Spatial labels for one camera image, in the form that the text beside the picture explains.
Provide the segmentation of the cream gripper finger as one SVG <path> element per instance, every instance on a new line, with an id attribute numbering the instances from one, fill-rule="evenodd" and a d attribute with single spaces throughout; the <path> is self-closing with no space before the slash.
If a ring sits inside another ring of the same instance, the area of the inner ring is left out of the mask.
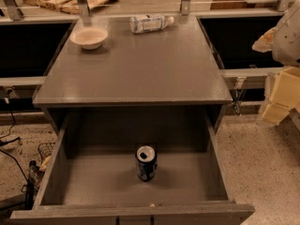
<path id="1" fill-rule="evenodd" d="M 300 68 L 285 67 L 274 77 L 274 84 L 262 120 L 277 126 L 300 103 Z"/>
<path id="2" fill-rule="evenodd" d="M 258 40 L 253 43 L 252 50 L 259 53 L 271 52 L 275 31 L 275 27 L 266 31 Z"/>

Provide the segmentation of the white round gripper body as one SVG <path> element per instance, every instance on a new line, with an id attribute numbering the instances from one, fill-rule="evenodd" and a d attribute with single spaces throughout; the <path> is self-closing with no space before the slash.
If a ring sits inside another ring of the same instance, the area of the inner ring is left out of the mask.
<path id="1" fill-rule="evenodd" d="M 277 23 L 272 55 L 284 66 L 300 66 L 300 1 L 297 0 Z"/>

